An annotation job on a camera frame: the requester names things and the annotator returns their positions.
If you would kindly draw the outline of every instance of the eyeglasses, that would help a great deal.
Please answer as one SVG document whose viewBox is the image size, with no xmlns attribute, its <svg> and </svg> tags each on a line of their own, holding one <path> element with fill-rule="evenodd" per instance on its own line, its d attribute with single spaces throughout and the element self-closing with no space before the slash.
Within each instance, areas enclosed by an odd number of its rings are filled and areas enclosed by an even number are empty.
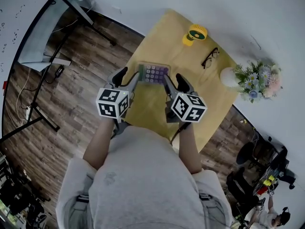
<svg viewBox="0 0 305 229">
<path fill-rule="evenodd" d="M 209 68 L 212 65 L 212 59 L 217 59 L 218 55 L 219 55 L 218 48 L 214 48 L 201 64 L 203 68 L 204 69 Z"/>
</svg>

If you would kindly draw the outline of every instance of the calculator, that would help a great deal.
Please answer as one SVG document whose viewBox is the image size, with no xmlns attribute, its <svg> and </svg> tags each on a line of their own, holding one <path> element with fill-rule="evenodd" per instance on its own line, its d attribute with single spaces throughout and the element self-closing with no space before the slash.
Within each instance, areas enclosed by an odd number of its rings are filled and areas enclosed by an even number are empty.
<svg viewBox="0 0 305 229">
<path fill-rule="evenodd" d="M 164 75 L 169 75 L 170 66 L 149 62 L 139 63 L 139 81 L 145 83 L 162 84 Z"/>
</svg>

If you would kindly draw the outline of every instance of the whiteboard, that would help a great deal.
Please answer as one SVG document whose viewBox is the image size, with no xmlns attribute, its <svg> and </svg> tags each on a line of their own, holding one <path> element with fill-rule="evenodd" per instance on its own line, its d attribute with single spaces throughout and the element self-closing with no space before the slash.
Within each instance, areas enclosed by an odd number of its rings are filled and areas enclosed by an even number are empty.
<svg viewBox="0 0 305 229">
<path fill-rule="evenodd" d="M 20 43 L 48 0 L 0 0 L 0 138 L 4 86 Z"/>
</svg>

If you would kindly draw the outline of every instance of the wooden floor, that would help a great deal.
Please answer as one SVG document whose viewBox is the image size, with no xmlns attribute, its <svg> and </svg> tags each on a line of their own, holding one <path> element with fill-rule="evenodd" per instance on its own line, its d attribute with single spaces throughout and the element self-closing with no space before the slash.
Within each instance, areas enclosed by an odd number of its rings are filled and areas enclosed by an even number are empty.
<svg viewBox="0 0 305 229">
<path fill-rule="evenodd" d="M 58 27 L 74 20 L 73 14 L 67 12 Z M 44 207 L 54 227 L 55 206 L 68 161 L 73 156 L 82 157 L 99 123 L 95 105 L 97 92 L 110 73 L 125 66 L 142 41 L 142 36 L 100 16 L 97 16 L 94 26 L 114 37 L 118 45 L 112 47 L 89 28 L 79 26 L 58 55 L 70 59 L 71 65 L 65 67 L 54 83 L 44 83 L 38 95 L 39 108 L 61 127 L 60 130 L 55 133 L 44 122 L 38 122 L 1 145 L 1 151 L 14 165 L 24 168 L 27 175 L 42 187 L 45 196 L 51 199 Z M 53 53 L 63 37 L 62 31 L 51 36 L 46 49 L 48 54 Z M 21 124 L 16 100 L 29 73 L 29 69 L 22 65 L 17 64 L 14 68 L 6 97 L 4 134 Z M 49 82 L 57 68 L 58 65 L 51 67 L 47 77 Z M 39 78 L 37 72 L 31 71 L 26 88 L 35 89 Z M 30 104 L 33 95 L 34 92 L 23 91 L 23 107 Z M 25 110 L 20 107 L 20 100 L 17 109 L 20 118 L 24 118 Z M 249 125 L 239 122 L 241 119 L 242 116 L 232 108 L 201 152 L 203 166 L 215 170 L 223 184 L 225 177 L 237 168 L 235 159 L 239 149 L 253 135 Z"/>
</svg>

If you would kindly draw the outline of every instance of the purple keypad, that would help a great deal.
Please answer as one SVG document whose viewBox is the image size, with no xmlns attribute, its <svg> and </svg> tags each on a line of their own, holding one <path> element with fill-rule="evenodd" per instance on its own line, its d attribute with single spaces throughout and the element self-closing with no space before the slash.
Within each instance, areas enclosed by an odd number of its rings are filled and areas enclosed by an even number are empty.
<svg viewBox="0 0 305 229">
<path fill-rule="evenodd" d="M 168 74 L 168 68 L 155 65 L 145 65 L 144 81 L 150 83 L 163 83 L 165 74 Z"/>
</svg>

